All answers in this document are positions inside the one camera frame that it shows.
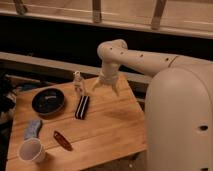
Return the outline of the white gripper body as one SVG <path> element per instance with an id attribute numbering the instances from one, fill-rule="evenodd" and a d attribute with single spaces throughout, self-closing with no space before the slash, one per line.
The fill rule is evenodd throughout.
<path id="1" fill-rule="evenodd" d="M 115 85 L 118 80 L 119 64 L 103 62 L 99 80 L 102 84 Z"/>

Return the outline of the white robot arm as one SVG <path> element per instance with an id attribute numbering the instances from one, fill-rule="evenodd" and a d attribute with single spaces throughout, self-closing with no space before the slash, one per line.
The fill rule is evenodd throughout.
<path id="1" fill-rule="evenodd" d="M 145 98 L 148 171 L 213 171 L 213 61 L 130 50 L 122 39 L 101 43 L 97 53 L 97 87 L 115 87 L 122 65 L 152 78 Z"/>

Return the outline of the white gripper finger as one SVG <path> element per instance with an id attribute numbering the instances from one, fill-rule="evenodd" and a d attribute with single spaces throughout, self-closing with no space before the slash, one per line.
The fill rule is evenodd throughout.
<path id="1" fill-rule="evenodd" d="M 99 78 L 97 78 L 92 86 L 92 91 L 95 91 L 96 88 L 101 87 L 103 84 L 102 82 L 99 80 Z"/>
<path id="2" fill-rule="evenodd" d="M 112 89 L 113 89 L 113 91 L 115 92 L 115 94 L 116 94 L 117 96 L 119 96 L 119 90 L 118 90 L 117 83 L 115 83 L 115 84 L 112 85 Z"/>

